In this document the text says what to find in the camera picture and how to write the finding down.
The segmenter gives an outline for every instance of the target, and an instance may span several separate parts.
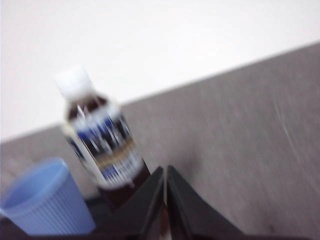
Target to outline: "brown liquid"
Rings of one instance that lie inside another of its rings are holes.
[[[72,102],[68,112],[68,120],[71,121],[76,119],[78,116],[83,117],[83,115],[89,115],[92,111],[97,110],[100,107],[106,107],[107,104],[109,103],[106,99],[96,95],[91,95],[78,101]],[[120,128],[119,126],[116,127],[119,129],[122,135],[126,134],[123,128]],[[149,176],[150,172],[146,164],[144,163],[140,173],[132,180],[133,184],[125,185],[113,190],[107,190],[99,187],[99,192],[101,196],[108,202],[110,209],[115,210],[122,204],[124,204],[147,180]]]

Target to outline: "cup rim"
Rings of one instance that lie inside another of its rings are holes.
[[[10,201],[10,199],[12,199],[17,189],[23,186],[27,180],[35,177],[41,171],[55,167],[57,165],[60,166],[60,168],[54,174],[53,178],[47,186],[45,186],[29,199],[16,205],[6,207],[6,204]],[[49,157],[42,160],[40,163],[31,166],[28,170],[23,172],[21,176],[14,180],[13,183],[5,191],[3,201],[1,203],[1,213],[3,213],[6,217],[15,217],[34,210],[35,208],[42,205],[61,187],[61,185],[65,182],[68,174],[69,169],[67,164],[63,159],[59,157]]]

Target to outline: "bottle label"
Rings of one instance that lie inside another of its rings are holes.
[[[86,118],[77,118],[65,131],[93,180],[108,190],[132,185],[144,165],[124,116],[115,106],[112,108],[100,108]]]

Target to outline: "black object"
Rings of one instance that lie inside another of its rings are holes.
[[[207,204],[173,167],[167,173],[167,205],[172,240],[307,240],[245,235]]]
[[[208,205],[173,166],[167,173],[167,204],[172,240],[308,240],[303,237],[243,234]],[[8,219],[2,240],[157,240],[162,217],[164,171],[158,167],[140,189],[113,214],[102,198],[86,201],[97,228],[88,235],[28,236]]]

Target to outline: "white wall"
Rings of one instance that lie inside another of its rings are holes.
[[[2,0],[1,139],[62,119],[74,64],[125,103],[319,40],[319,0]]]

